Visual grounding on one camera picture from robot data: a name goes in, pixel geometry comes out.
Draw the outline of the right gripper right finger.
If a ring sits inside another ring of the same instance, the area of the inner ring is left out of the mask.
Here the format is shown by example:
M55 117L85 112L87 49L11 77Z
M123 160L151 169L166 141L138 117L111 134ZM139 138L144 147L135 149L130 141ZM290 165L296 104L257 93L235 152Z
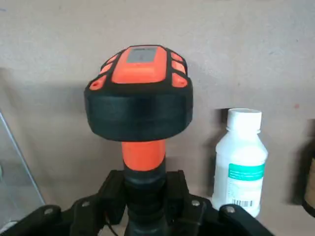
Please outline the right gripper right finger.
M272 233L241 206L218 210L210 200L189 192L184 171L166 173L165 213L172 236L271 236Z

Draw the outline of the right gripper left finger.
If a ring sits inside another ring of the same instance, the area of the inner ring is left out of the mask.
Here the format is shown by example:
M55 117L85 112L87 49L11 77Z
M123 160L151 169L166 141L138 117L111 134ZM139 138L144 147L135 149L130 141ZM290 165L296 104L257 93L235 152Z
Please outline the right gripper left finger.
M44 205L2 232L3 236L96 236L104 226L121 222L126 207L124 175L112 170L97 193L62 210Z

